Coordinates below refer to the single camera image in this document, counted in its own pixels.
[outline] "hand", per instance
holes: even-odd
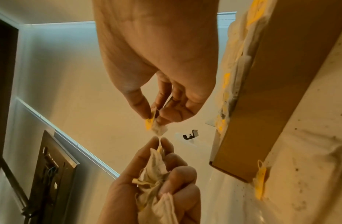
[[[125,171],[111,185],[98,224],[138,223],[138,209],[135,195],[138,188],[132,184],[133,178],[138,178],[150,157],[150,148],[157,149],[159,139],[153,137],[134,156]],[[173,145],[166,139],[161,139],[165,151],[164,162],[168,171],[168,179],[159,191],[159,197],[164,193],[173,194],[175,213],[180,224],[200,223],[200,191],[195,185],[197,172],[178,155],[173,153]]]
[[[157,74],[157,122],[194,116],[210,96],[218,63],[219,0],[93,0],[102,59],[116,88],[144,119],[140,87]]]

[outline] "brown box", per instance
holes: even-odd
[[[252,181],[341,31],[342,0],[277,1],[211,166]]]

